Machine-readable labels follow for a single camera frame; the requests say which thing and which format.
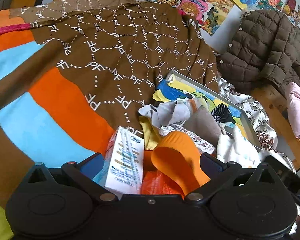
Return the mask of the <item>white milk carton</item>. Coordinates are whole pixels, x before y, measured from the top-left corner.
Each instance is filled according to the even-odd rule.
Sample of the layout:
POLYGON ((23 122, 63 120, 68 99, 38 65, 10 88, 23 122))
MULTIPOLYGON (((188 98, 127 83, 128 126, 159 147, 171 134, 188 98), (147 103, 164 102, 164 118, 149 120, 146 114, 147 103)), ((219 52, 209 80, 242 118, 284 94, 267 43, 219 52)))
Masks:
POLYGON ((119 198, 123 194, 140 194, 144 145, 141 137, 118 127, 108 143, 103 168, 93 181, 119 198))

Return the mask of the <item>orange silicone glove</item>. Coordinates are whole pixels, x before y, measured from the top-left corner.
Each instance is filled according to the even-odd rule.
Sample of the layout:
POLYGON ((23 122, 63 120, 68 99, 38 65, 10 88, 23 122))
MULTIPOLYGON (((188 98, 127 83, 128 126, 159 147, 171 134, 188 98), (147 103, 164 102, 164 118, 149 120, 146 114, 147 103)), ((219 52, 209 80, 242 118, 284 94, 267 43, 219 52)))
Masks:
POLYGON ((185 195, 210 181, 200 168, 200 152, 186 133, 168 133, 152 151, 151 161, 176 182, 185 195))

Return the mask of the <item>white floral bedsheet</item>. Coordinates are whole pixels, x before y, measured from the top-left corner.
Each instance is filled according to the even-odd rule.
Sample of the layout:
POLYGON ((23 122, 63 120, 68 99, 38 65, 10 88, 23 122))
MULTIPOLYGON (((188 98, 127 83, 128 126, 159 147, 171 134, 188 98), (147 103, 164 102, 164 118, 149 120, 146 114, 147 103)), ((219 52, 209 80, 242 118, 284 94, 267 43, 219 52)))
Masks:
POLYGON ((220 78, 218 81, 219 94, 243 110, 256 133, 262 148, 262 154, 272 155, 292 172, 296 172, 292 161, 282 152, 277 151, 277 134, 270 125, 269 117, 260 102, 252 96, 239 93, 235 86, 220 78))

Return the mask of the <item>grey beige cloth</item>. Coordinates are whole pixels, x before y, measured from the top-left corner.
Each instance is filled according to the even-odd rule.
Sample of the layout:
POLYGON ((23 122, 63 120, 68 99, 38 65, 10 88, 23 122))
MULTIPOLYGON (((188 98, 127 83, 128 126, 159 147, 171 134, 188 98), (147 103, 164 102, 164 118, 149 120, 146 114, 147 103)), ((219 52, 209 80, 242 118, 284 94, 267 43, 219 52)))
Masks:
POLYGON ((216 147, 222 133, 203 99, 178 99, 157 106, 146 105, 138 113, 146 118, 159 137, 172 131, 190 132, 216 147))

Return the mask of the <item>orange white tissue pack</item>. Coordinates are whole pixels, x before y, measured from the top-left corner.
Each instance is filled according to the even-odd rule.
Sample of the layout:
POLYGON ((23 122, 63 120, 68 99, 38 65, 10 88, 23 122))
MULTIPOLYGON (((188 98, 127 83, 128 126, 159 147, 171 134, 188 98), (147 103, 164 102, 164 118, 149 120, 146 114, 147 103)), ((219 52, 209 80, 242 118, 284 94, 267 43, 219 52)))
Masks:
POLYGON ((145 150, 143 158, 143 181, 141 194, 168 195, 179 194, 185 197, 180 186, 171 178, 160 172, 151 161, 151 151, 145 150))

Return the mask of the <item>colourful striped duvet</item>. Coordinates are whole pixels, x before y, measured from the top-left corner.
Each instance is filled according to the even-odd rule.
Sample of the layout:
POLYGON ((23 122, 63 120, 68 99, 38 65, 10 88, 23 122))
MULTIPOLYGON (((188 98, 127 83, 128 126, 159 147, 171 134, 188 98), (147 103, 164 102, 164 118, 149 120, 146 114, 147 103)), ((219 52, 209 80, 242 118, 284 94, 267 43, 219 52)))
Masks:
POLYGON ((5 207, 34 163, 106 151, 114 130, 97 112, 100 29, 92 11, 32 23, 0 12, 0 239, 13 236, 5 207))

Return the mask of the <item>yellow cloth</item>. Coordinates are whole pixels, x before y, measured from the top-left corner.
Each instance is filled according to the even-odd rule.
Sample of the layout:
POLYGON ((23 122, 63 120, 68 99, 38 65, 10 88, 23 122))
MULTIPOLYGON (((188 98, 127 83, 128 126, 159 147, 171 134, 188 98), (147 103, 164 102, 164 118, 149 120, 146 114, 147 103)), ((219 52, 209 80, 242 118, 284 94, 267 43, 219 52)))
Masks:
POLYGON ((158 143, 162 140, 161 135, 158 130, 151 125, 149 118, 139 116, 139 123, 143 131, 145 150, 154 150, 158 143))

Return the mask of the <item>pink folded blanket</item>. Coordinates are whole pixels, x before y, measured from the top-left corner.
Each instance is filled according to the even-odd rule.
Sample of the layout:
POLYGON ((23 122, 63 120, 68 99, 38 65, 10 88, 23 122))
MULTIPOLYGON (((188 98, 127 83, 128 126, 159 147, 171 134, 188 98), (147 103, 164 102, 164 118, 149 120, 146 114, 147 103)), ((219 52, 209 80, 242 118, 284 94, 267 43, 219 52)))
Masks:
POLYGON ((296 138, 300 139, 300 86, 290 82, 286 92, 288 120, 296 138))

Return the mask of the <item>brown PF patterned blanket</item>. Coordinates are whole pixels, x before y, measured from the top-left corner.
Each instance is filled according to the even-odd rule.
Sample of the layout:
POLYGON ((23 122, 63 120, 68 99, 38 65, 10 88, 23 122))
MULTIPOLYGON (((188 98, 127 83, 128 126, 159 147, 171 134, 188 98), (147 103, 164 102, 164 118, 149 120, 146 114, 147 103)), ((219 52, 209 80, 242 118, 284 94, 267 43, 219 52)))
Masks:
POLYGON ((217 91, 197 21, 166 3, 59 0, 0 11, 0 114, 22 95, 77 142, 141 132, 138 109, 170 71, 217 91))

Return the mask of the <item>brown quilted jacket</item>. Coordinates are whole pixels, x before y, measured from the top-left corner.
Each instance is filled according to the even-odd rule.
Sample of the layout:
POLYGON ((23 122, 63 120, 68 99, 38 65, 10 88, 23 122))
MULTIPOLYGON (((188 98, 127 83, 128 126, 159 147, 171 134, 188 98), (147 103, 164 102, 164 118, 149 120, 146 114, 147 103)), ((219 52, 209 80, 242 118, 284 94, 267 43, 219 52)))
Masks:
POLYGON ((300 86, 300 29, 280 11, 245 12, 217 67, 239 93, 270 84, 284 95, 291 82, 300 86))

